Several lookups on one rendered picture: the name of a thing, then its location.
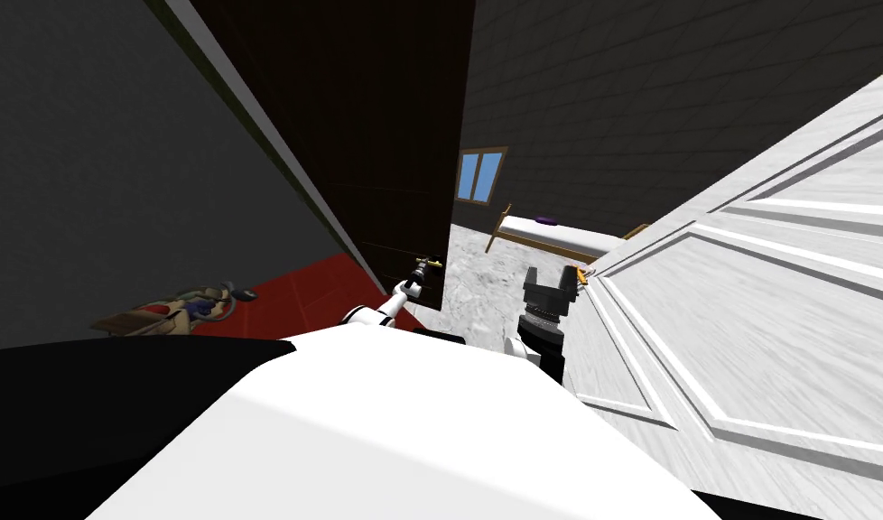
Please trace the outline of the blue window with wooden frame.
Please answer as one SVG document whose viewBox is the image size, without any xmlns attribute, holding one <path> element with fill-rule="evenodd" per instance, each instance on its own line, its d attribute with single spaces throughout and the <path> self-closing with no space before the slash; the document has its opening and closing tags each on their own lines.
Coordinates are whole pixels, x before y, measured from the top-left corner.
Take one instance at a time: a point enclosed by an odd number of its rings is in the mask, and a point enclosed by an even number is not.
<svg viewBox="0 0 883 520">
<path fill-rule="evenodd" d="M 461 150 L 455 200 L 488 206 L 507 153 L 507 146 Z"/>
</svg>

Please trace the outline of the brown and blue bundle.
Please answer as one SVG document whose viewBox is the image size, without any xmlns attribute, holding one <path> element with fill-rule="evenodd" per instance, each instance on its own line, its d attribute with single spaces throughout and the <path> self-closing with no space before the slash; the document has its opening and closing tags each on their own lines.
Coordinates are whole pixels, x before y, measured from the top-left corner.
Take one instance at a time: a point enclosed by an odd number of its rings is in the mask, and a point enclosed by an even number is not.
<svg viewBox="0 0 883 520">
<path fill-rule="evenodd" d="M 89 327 L 109 337 L 190 335 L 201 324 L 226 320 L 239 302 L 253 302 L 257 298 L 256 291 L 239 289 L 231 282 L 201 285 L 107 315 Z"/>
</svg>

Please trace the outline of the dark brown door leaf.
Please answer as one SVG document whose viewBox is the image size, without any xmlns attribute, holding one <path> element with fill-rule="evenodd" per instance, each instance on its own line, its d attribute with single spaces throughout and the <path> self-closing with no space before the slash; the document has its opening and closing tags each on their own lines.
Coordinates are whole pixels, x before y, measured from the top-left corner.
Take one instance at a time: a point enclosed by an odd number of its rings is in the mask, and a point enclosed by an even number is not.
<svg viewBox="0 0 883 520">
<path fill-rule="evenodd" d="M 391 290 L 448 253 L 476 0 L 190 0 Z"/>
</svg>

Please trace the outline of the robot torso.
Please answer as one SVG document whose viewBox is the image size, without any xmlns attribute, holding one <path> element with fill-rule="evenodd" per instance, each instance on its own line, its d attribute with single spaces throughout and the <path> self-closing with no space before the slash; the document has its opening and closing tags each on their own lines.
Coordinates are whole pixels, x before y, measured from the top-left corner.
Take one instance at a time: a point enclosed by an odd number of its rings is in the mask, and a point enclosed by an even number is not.
<svg viewBox="0 0 883 520">
<path fill-rule="evenodd" d="M 526 359 L 375 325 L 292 342 L 87 520 L 720 520 Z"/>
</svg>

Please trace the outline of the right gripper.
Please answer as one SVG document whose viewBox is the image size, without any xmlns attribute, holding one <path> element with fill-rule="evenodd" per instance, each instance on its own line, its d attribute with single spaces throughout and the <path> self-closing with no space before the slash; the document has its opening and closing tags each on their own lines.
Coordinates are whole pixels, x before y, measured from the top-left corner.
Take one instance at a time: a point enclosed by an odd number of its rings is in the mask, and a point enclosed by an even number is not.
<svg viewBox="0 0 883 520">
<path fill-rule="evenodd" d="M 537 285 L 537 268 L 529 266 L 525 275 L 524 302 L 525 311 L 539 318 L 560 318 L 567 315 L 569 306 L 577 300 L 579 285 L 579 268 L 566 265 L 560 276 L 560 287 Z"/>
</svg>

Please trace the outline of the white panelled door leaf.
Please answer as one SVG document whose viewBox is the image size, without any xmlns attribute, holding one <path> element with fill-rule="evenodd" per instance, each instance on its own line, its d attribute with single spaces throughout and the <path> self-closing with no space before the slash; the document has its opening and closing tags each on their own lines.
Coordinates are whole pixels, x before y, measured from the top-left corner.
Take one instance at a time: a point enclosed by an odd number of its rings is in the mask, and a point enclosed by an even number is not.
<svg viewBox="0 0 883 520">
<path fill-rule="evenodd" d="M 883 74 L 598 260 L 565 331 L 688 488 L 883 520 Z"/>
</svg>

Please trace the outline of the wooden bed with white mattress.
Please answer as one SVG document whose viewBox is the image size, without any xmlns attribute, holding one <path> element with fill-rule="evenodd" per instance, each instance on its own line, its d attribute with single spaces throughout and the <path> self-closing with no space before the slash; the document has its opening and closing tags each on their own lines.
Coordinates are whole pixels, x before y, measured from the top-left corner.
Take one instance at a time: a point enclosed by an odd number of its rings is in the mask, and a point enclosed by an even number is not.
<svg viewBox="0 0 883 520">
<path fill-rule="evenodd" d="M 641 224 L 623 237 L 614 237 L 584 229 L 566 227 L 548 218 L 520 218 L 510 216 L 512 203 L 498 218 L 490 235 L 484 253 L 487 254 L 496 238 L 508 240 L 533 249 L 542 250 L 585 264 L 596 260 L 626 244 L 626 242 L 648 227 Z"/>
</svg>

